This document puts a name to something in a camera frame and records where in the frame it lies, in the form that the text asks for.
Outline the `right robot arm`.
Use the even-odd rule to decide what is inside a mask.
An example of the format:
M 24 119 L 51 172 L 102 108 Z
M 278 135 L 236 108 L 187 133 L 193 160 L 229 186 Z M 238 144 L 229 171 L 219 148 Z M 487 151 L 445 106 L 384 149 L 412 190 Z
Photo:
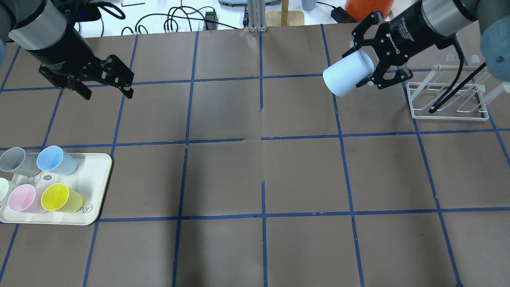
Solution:
M 372 47 L 379 63 L 357 87 L 371 82 L 384 89 L 413 78 L 406 65 L 410 58 L 478 22 L 488 71 L 508 82 L 509 12 L 508 0 L 419 0 L 388 22 L 373 11 L 352 31 L 353 43 L 343 57 Z

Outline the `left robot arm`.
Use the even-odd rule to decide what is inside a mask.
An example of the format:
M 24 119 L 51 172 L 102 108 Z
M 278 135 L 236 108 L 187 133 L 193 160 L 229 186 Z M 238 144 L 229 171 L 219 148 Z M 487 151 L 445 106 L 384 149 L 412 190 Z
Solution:
M 2 0 L 1 62 L 7 41 L 13 40 L 40 63 L 39 73 L 58 89 L 91 98 L 86 82 L 115 87 L 133 97 L 134 73 L 116 55 L 101 60 L 72 23 L 49 0 Z

